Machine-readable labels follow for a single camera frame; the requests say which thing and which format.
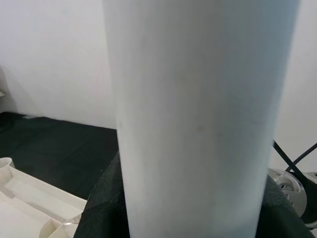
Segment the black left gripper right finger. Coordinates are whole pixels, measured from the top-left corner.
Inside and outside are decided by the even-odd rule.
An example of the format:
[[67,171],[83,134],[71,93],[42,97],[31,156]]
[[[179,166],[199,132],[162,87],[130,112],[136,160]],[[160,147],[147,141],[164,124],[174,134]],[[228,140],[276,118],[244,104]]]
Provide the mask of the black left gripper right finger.
[[257,238],[313,238],[286,196],[267,176],[256,231]]

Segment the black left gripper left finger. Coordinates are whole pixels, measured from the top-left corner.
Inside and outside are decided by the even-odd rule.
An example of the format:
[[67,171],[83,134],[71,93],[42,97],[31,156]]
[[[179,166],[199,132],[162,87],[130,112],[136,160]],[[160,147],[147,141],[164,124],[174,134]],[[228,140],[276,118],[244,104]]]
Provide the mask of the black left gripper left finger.
[[91,190],[74,237],[130,237],[119,152]]

